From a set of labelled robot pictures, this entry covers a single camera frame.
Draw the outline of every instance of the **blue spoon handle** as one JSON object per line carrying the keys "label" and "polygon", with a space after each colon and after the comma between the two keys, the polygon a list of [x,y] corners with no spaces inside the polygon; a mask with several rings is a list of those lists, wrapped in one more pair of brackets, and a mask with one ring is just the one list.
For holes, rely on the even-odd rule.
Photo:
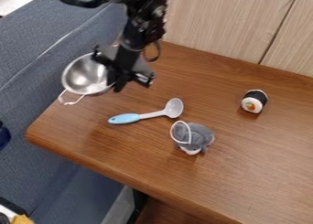
{"label": "blue spoon handle", "polygon": [[125,113],[121,115],[117,115],[109,119],[110,124],[127,124],[127,123],[135,123],[140,120],[139,114],[137,113]]}

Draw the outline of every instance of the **wooden wall panel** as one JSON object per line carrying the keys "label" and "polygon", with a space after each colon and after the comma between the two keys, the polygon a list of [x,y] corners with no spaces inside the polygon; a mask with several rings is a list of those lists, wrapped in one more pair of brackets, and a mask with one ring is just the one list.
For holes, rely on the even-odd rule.
{"label": "wooden wall panel", "polygon": [[296,0],[262,64],[313,77],[313,0]]}
{"label": "wooden wall panel", "polygon": [[169,0],[165,40],[259,62],[294,0]]}

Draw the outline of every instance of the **spoon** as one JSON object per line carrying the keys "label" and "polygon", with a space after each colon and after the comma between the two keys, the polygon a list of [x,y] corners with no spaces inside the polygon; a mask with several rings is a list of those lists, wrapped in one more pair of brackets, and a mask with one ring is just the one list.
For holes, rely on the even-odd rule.
{"label": "spoon", "polygon": [[142,119],[155,118],[159,116],[167,116],[169,118],[178,118],[184,110],[184,104],[179,98],[173,98],[167,102],[167,106],[163,111],[151,112],[145,114],[125,113],[117,115],[109,119],[111,124],[135,123]]}

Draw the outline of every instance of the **spoon bowl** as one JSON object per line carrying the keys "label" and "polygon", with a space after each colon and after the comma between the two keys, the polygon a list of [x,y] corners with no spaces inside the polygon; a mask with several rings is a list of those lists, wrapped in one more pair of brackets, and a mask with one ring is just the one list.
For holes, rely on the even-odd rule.
{"label": "spoon bowl", "polygon": [[184,111],[184,104],[179,98],[173,98],[167,102],[167,106],[164,109],[167,117],[178,118]]}

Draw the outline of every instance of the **gray chair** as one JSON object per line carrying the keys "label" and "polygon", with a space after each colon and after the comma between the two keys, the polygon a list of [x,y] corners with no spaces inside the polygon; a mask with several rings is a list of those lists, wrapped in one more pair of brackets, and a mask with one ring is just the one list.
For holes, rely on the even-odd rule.
{"label": "gray chair", "polygon": [[124,23],[120,5],[83,9],[58,0],[36,0],[0,19],[0,120],[13,136],[0,152],[0,197],[38,224],[99,224],[122,188],[28,144],[25,130],[62,91],[66,65],[113,43]]}

